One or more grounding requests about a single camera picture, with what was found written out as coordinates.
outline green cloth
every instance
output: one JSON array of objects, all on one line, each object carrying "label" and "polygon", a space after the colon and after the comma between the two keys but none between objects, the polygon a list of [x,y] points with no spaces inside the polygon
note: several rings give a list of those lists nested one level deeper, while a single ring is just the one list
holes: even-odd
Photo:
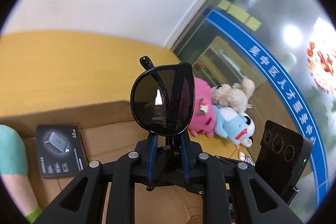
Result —
[{"label": "green cloth", "polygon": [[35,211],[33,211],[31,214],[26,216],[26,219],[28,220],[28,222],[30,224],[32,224],[37,218],[38,216],[42,213],[42,210],[40,207],[37,207]]},{"label": "green cloth", "polygon": [[28,175],[26,148],[20,135],[0,124],[0,174]]}]

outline stuffed toy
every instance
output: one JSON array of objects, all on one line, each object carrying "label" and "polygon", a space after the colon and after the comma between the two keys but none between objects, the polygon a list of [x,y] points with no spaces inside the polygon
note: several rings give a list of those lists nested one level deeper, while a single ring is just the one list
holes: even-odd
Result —
[{"label": "stuffed toy", "polygon": [[231,107],[218,107],[213,105],[216,114],[216,125],[214,132],[234,143],[239,149],[239,145],[250,145],[250,137],[254,133],[254,123],[251,125],[251,118],[237,114]]},{"label": "stuffed toy", "polygon": [[243,114],[251,107],[248,100],[253,95],[255,85],[252,80],[244,78],[241,84],[235,83],[232,87],[227,84],[214,86],[212,92],[212,104],[231,107],[238,114]]},{"label": "stuffed toy", "polygon": [[0,124],[0,177],[14,203],[33,223],[41,214],[36,197],[27,177],[26,148],[19,134]]},{"label": "stuffed toy", "polygon": [[189,124],[190,134],[196,137],[205,133],[208,138],[214,136],[216,116],[211,105],[211,87],[204,80],[195,77],[195,107]]},{"label": "stuffed toy", "polygon": [[240,140],[240,144],[244,145],[245,147],[251,147],[253,143],[253,138],[252,135],[254,134],[255,131],[255,125],[254,122],[252,121],[251,117],[247,115],[246,113],[243,113],[243,116],[246,118],[247,122],[247,137],[242,138]]}]

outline screw head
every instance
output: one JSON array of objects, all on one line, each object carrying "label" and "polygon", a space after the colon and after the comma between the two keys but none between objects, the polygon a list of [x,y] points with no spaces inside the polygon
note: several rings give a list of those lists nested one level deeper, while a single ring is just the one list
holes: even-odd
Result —
[{"label": "screw head", "polygon": [[93,160],[93,161],[91,161],[91,162],[89,163],[89,166],[90,166],[91,168],[96,168],[96,167],[99,166],[99,161],[98,161],[98,160]]},{"label": "screw head", "polygon": [[248,167],[248,165],[245,162],[238,163],[238,168],[241,169],[241,170],[245,170],[245,169],[247,169],[247,167]]},{"label": "screw head", "polygon": [[200,153],[198,155],[198,157],[201,159],[201,160],[207,160],[209,158],[209,155],[207,153]]},{"label": "screw head", "polygon": [[139,156],[138,152],[132,151],[128,153],[128,157],[131,159],[135,159]]}]

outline blue banner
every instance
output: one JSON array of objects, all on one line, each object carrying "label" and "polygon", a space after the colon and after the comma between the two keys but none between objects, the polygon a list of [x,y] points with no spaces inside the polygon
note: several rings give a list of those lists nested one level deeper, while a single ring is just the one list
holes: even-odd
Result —
[{"label": "blue banner", "polygon": [[319,206],[328,193],[326,154],[319,129],[300,90],[274,56],[236,22],[216,9],[211,11],[206,21],[253,61],[278,93],[300,134],[313,142],[310,164],[315,179],[316,204]]}]

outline teal fabric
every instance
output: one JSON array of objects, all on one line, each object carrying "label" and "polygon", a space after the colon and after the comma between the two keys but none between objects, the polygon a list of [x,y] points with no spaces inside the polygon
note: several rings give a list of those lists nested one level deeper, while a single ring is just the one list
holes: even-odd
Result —
[{"label": "teal fabric", "polygon": [[28,175],[26,148],[20,135],[0,124],[0,174]]}]

